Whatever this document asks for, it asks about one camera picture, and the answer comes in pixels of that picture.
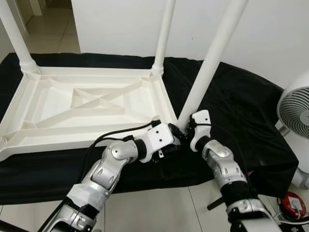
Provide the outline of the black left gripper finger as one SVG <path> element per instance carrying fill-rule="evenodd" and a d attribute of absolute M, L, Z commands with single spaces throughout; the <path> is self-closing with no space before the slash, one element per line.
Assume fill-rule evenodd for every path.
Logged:
<path fill-rule="evenodd" d="M 175 124 L 169 124 L 169 130 L 172 134 L 172 137 L 174 137 L 173 144 L 183 144 L 184 142 L 187 142 L 187 135 L 183 133 L 183 131 L 178 126 Z"/>

